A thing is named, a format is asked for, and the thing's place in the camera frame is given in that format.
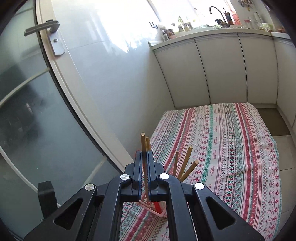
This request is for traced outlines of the clear glass jug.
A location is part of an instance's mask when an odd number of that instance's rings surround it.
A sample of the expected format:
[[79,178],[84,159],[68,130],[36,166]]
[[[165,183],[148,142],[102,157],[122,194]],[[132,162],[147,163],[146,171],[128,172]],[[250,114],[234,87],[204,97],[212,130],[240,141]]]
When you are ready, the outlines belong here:
[[262,20],[261,16],[259,15],[258,12],[255,12],[253,14],[253,17],[255,19],[255,24],[257,25],[258,28],[260,28],[260,25],[263,23],[263,20]]

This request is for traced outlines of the patterned striped tablecloth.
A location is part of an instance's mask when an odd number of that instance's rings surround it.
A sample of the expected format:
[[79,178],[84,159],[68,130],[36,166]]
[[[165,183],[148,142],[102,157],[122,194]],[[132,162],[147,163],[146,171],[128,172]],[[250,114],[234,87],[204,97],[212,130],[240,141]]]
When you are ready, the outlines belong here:
[[277,145],[250,103],[220,103],[164,112],[151,137],[155,162],[177,173],[187,149],[199,160],[185,183],[204,183],[253,226],[275,238],[281,215],[280,156]]

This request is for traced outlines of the white kitchen cabinets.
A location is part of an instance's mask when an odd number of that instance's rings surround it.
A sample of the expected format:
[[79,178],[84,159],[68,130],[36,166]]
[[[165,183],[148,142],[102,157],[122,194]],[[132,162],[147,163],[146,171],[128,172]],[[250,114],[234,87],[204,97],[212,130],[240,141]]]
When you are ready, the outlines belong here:
[[175,108],[214,103],[277,105],[295,126],[295,45],[288,34],[197,32],[150,44]]

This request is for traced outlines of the wooden chopstick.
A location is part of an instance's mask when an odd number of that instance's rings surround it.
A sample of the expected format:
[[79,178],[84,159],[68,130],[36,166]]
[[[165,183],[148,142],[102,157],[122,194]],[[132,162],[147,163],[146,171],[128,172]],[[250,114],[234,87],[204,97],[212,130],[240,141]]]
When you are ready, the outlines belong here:
[[179,158],[179,152],[176,151],[175,159],[174,159],[174,166],[173,166],[173,176],[175,176],[175,177],[176,177],[176,173],[177,173],[178,158]]
[[151,150],[151,142],[149,137],[145,137],[146,149],[147,151]]
[[199,164],[199,160],[194,161],[191,166],[188,168],[188,170],[181,176],[180,182],[183,182],[196,168],[196,166]]
[[180,180],[180,178],[182,177],[183,173],[184,173],[184,170],[187,166],[187,163],[189,161],[189,158],[191,156],[191,153],[192,153],[192,150],[193,150],[193,147],[192,146],[189,146],[188,149],[187,149],[187,152],[186,152],[186,155],[185,155],[185,158],[184,158],[184,161],[182,163],[182,166],[181,166],[181,169],[178,173],[178,176],[177,178]]

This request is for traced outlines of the glass door with frame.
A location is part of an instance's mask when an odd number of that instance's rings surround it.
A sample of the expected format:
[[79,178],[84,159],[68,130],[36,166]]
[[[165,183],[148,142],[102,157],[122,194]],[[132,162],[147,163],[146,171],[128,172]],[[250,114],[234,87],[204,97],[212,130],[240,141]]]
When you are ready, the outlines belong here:
[[13,1],[1,25],[1,221],[22,240],[41,223],[37,187],[50,181],[59,205],[121,170],[76,120],[46,61],[35,1]]

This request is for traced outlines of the chrome kitchen faucet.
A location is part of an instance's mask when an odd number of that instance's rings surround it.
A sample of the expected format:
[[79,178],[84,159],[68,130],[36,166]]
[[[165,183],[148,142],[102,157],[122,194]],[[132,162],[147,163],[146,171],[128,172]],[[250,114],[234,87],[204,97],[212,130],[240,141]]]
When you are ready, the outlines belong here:
[[228,23],[227,20],[226,20],[225,15],[217,7],[210,6],[209,7],[209,13],[210,13],[210,19],[214,23],[217,23],[217,20],[221,20],[224,23]]

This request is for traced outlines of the black box device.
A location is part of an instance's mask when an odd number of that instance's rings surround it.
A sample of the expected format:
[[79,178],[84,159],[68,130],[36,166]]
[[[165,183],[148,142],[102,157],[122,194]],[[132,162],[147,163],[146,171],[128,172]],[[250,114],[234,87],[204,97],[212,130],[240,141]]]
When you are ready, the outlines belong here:
[[55,190],[51,181],[39,183],[37,194],[41,212],[46,219],[58,209]]

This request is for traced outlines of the red plastic spoon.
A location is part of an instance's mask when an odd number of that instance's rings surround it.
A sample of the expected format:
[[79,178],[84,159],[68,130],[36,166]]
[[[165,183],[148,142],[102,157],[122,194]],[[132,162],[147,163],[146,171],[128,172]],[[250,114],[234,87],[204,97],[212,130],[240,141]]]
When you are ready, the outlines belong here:
[[159,213],[159,214],[162,213],[162,209],[161,209],[159,202],[154,202],[154,207],[155,207],[157,213]]

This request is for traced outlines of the wooden chopstick lying diagonal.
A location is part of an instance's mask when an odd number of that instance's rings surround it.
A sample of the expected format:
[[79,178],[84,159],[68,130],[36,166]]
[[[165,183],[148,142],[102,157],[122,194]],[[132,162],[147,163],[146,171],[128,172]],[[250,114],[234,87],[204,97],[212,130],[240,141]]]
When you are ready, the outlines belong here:
[[145,200],[149,203],[149,187],[148,187],[148,174],[147,174],[147,149],[145,143],[145,133],[140,134],[140,140],[142,145],[142,170],[144,174],[144,187],[145,187]]

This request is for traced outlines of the pink perforated plastic basket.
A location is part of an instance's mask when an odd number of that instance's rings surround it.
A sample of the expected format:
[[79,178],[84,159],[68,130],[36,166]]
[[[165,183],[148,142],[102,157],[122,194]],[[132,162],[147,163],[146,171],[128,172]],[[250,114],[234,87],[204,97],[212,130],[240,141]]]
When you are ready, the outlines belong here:
[[167,218],[167,211],[166,211],[166,202],[160,201],[159,204],[162,209],[162,213],[159,214],[156,212],[156,209],[154,207],[154,202],[149,201],[149,203],[146,203],[145,200],[145,193],[141,196],[141,200],[137,203],[140,207],[144,208],[145,210],[151,212],[152,214],[159,216],[159,217],[165,217]]

